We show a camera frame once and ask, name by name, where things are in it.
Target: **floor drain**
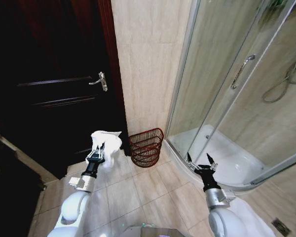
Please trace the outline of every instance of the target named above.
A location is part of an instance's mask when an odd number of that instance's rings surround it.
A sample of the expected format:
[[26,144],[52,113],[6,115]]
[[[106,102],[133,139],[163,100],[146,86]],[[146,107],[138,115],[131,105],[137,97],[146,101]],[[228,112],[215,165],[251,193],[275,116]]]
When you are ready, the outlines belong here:
[[287,228],[286,225],[284,225],[283,222],[281,222],[278,218],[276,218],[273,222],[272,225],[284,236],[288,236],[288,234],[291,232],[290,229]]

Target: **white cloth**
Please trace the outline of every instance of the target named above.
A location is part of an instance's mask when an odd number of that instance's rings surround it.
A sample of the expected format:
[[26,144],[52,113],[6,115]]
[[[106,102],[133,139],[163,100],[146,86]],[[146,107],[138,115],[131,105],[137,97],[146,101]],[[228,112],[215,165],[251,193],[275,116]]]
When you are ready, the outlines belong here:
[[118,137],[122,132],[106,132],[95,131],[91,134],[92,137],[92,149],[101,147],[104,143],[104,159],[105,162],[102,167],[106,170],[110,169],[114,165],[114,157],[118,155],[117,151],[122,145],[122,140]]
[[237,197],[230,202],[228,209],[233,211],[245,224],[248,233],[247,237],[275,237],[272,229],[244,200]]

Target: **door handle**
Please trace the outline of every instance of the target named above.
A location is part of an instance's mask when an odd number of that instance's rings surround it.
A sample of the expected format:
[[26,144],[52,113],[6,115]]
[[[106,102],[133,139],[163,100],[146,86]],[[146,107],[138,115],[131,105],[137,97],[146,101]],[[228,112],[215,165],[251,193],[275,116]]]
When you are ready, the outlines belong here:
[[236,89],[238,85],[236,85],[236,82],[240,76],[240,74],[242,73],[243,69],[245,68],[245,66],[247,65],[247,63],[249,63],[251,60],[254,60],[256,58],[256,56],[254,54],[250,55],[249,57],[246,58],[246,60],[243,62],[243,64],[241,65],[235,79],[233,80],[230,88],[232,90]]
[[102,84],[103,91],[107,91],[108,85],[107,85],[107,81],[105,80],[104,73],[100,72],[99,78],[100,79],[98,79],[97,81],[89,82],[89,85],[95,85],[100,82]]

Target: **shower hose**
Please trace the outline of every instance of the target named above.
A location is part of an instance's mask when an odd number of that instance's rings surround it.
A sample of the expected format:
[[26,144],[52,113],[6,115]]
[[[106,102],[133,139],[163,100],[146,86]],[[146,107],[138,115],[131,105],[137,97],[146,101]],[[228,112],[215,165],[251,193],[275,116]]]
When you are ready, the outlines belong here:
[[[281,80],[279,83],[277,83],[276,85],[271,87],[268,91],[266,91],[263,94],[263,96],[262,96],[263,102],[265,102],[265,103],[274,103],[274,102],[279,101],[280,99],[282,99],[283,96],[286,94],[289,85],[290,84],[296,84],[296,81],[292,80],[292,76],[294,75],[295,72],[296,72],[296,62],[294,64],[292,64],[288,68],[288,70],[286,72],[286,75],[285,75],[283,80]],[[272,92],[275,88],[277,88],[278,86],[280,86],[283,83],[285,83],[285,87],[284,87],[282,93],[274,100],[267,100],[266,97],[269,95],[269,93]]]

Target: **dark doorway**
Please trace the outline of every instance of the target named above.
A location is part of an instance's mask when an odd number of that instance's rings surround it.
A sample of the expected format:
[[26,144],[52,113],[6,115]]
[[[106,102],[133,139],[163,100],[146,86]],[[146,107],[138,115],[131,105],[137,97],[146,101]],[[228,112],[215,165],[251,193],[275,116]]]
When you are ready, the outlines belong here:
[[111,1],[0,0],[1,135],[61,178],[96,130],[128,154]]

